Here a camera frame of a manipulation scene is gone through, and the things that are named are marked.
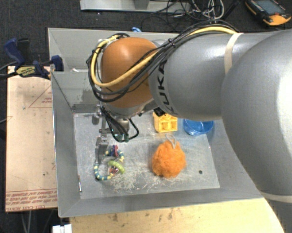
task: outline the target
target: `yellow cable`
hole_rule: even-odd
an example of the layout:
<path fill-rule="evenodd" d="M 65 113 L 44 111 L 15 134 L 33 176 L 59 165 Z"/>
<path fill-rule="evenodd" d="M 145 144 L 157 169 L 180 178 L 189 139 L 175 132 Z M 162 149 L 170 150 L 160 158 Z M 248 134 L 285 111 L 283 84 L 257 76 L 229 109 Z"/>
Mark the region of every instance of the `yellow cable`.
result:
<path fill-rule="evenodd" d="M 224 28 L 224 27 L 210 26 L 210 27 L 207 27 L 207 28 L 198 29 L 198 30 L 190 33 L 189 35 L 193 35 L 193 34 L 196 34 L 196 33 L 208 32 L 208 31 L 216 31 L 216 32 L 229 33 L 229 34 L 236 33 L 235 31 L 233 31 L 231 29 Z M 108 82 L 108 83 L 101 83 L 101 82 L 97 81 L 97 79 L 96 79 L 95 65 L 94 64 L 95 64 L 96 58 L 98 56 L 97 50 L 100 49 L 103 45 L 107 44 L 108 42 L 110 42 L 110 40 L 109 39 L 106 39 L 106 40 L 102 41 L 101 43 L 99 43 L 99 45 L 97 46 L 96 51 L 93 54 L 92 61 L 91 61 L 91 67 L 90 67 L 90 69 L 91 69 L 91 78 L 92 78 L 92 81 L 93 81 L 94 84 L 96 84 L 96 85 L 98 85 L 100 87 L 110 87 L 112 85 L 118 84 L 119 82 L 123 81 L 128 76 L 130 76 L 131 74 L 133 74 L 135 71 L 138 71 L 139 69 L 141 69 L 156 54 L 156 52 L 153 53 L 153 54 L 151 54 L 150 56 L 148 56 L 147 58 L 145 58 L 144 60 L 142 60 L 140 63 L 138 63 L 137 65 L 135 65 L 133 68 L 131 68 L 129 71 L 127 71 L 126 73 L 124 73 L 123 75 L 121 75 L 120 77 L 118 77 L 117 79 L 115 79 L 115 80 L 113 80 L 111 82 Z"/>

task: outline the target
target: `wooden board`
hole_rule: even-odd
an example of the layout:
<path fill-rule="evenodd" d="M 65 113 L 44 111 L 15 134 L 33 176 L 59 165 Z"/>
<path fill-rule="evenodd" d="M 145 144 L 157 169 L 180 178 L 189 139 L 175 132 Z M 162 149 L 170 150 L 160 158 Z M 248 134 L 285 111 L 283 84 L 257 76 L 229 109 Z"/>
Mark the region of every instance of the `wooden board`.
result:
<path fill-rule="evenodd" d="M 57 207 L 51 82 L 8 79 L 7 212 Z"/>
<path fill-rule="evenodd" d="M 265 199 L 72 217 L 73 233 L 283 233 Z"/>

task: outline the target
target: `clamp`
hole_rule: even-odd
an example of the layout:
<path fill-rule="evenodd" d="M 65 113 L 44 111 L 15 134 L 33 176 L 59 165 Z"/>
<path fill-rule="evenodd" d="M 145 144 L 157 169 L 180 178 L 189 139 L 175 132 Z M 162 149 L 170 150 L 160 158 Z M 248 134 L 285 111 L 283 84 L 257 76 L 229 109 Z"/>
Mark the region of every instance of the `clamp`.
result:
<path fill-rule="evenodd" d="M 44 79 L 50 79 L 50 72 L 44 68 L 44 65 L 54 65 L 54 68 L 50 71 L 64 71 L 64 65 L 59 55 L 52 56 L 50 61 L 45 63 L 39 63 L 34 60 L 31 65 L 29 57 L 29 40 L 20 39 L 17 41 L 16 38 L 8 40 L 4 45 L 4 51 L 6 54 L 16 61 L 15 74 L 23 78 L 27 77 L 40 77 Z"/>

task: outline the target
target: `blue cup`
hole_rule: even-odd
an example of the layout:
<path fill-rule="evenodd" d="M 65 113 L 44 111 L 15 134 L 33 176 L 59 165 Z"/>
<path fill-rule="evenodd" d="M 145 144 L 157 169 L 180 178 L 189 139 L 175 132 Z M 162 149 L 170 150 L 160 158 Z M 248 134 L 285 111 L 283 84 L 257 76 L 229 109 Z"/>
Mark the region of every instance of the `blue cup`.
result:
<path fill-rule="evenodd" d="M 183 128 L 186 133 L 197 136 L 209 132 L 214 126 L 214 121 L 199 122 L 188 119 L 183 120 Z"/>

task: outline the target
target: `device screen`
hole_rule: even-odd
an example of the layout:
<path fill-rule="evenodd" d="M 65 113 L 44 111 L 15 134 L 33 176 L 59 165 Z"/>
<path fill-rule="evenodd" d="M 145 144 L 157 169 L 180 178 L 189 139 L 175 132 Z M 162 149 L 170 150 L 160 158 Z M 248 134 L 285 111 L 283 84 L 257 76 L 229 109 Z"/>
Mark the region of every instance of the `device screen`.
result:
<path fill-rule="evenodd" d="M 261 8 L 268 14 L 274 15 L 275 13 L 284 14 L 285 11 L 270 0 L 256 0 L 255 1 Z"/>

